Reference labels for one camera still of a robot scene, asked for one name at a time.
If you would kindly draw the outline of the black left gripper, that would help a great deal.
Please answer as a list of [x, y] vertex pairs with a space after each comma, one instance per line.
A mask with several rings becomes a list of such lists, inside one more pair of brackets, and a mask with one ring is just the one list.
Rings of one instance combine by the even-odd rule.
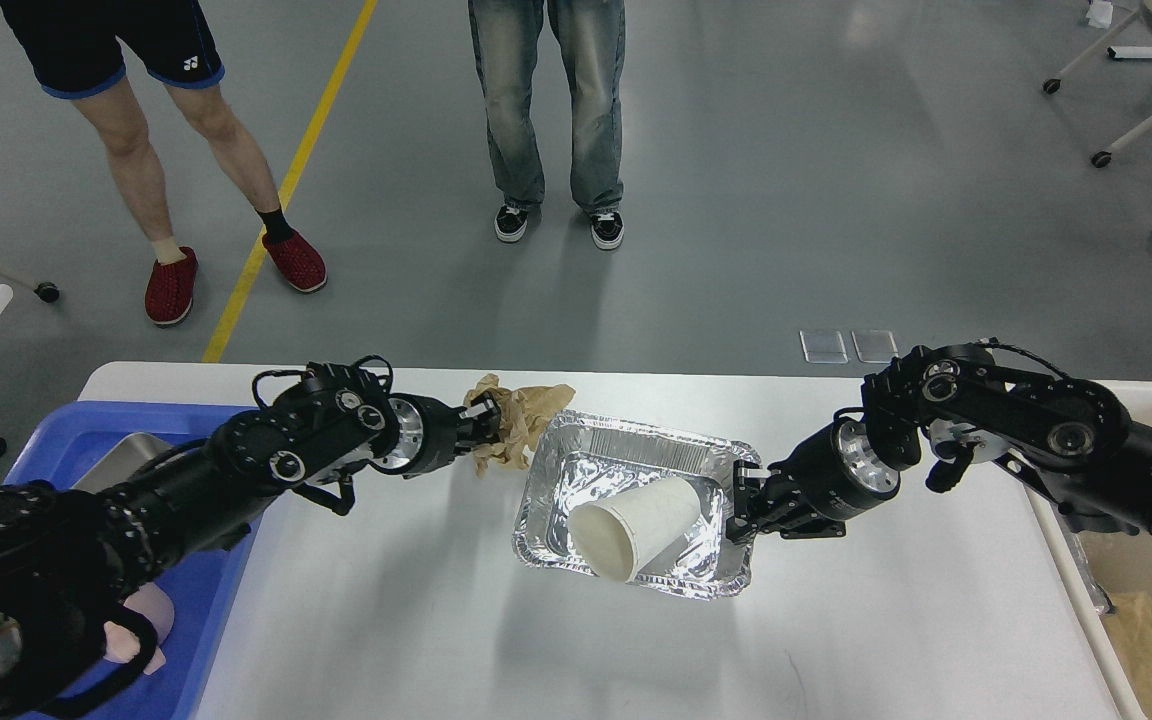
[[376, 470], [391, 477], [417, 477], [450, 465], [467, 450], [499, 441], [500, 406], [494, 397], [475, 397], [468, 406], [445, 406], [435, 397], [392, 395], [397, 442], [376, 458]]

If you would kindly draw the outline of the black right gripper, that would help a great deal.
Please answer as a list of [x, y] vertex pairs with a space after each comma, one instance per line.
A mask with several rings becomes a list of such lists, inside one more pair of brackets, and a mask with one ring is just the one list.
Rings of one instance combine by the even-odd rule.
[[763, 468], [733, 462], [726, 539], [746, 546], [761, 535], [785, 539], [846, 536], [846, 521], [897, 495], [897, 470], [879, 458], [861, 420], [840, 418], [786, 458]]

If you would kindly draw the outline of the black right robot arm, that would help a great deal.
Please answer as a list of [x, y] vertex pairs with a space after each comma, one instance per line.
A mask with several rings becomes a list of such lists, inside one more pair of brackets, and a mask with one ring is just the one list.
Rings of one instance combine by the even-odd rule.
[[723, 535], [748, 546], [846, 535], [847, 521], [896, 497], [901, 471], [929, 445], [925, 484], [952, 491], [992, 462], [1044, 498], [1074, 532], [1152, 536], [1152, 427], [1114, 393], [1039, 361], [1038, 372], [998, 365], [986, 338], [916, 346], [861, 382], [861, 406], [767, 468], [733, 465]]

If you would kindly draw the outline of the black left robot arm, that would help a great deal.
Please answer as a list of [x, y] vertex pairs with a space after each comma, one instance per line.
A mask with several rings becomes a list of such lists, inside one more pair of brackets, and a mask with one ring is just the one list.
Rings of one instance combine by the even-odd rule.
[[0, 719], [78, 719], [154, 659], [127, 598], [192, 553], [229, 550], [285, 492], [344, 516], [365, 468], [411, 478], [498, 441], [499, 402], [392, 388], [392, 370], [311, 363], [273, 401], [99, 492], [0, 487]]

